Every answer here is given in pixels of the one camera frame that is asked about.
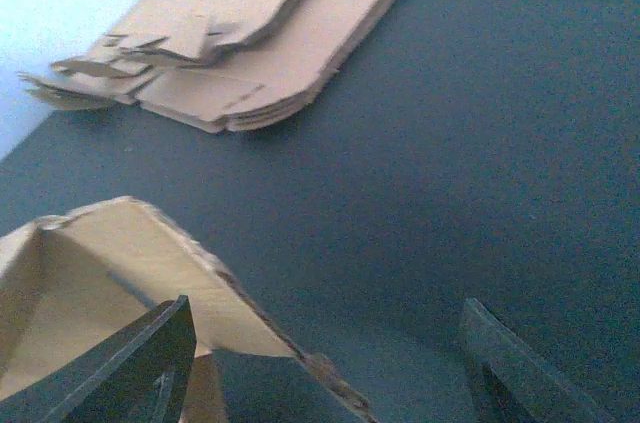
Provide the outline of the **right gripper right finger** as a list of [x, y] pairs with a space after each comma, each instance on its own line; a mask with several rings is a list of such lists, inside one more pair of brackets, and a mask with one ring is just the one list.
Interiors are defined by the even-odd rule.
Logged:
[[459, 338], [479, 422], [615, 420], [475, 298], [463, 303]]

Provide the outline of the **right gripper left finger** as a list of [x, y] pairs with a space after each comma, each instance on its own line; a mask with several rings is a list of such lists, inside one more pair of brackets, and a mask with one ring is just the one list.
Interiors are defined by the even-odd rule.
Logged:
[[1, 401], [3, 422], [177, 422], [196, 334], [189, 298], [165, 301]]

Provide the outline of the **cardboard box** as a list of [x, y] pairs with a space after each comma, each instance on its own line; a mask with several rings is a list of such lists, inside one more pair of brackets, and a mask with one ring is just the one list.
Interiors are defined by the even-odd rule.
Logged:
[[37, 218], [1, 240], [1, 401], [165, 301], [189, 298], [196, 348], [180, 420], [223, 422], [216, 350], [296, 360], [374, 418], [331, 360], [304, 351], [231, 271], [153, 205], [131, 198]]

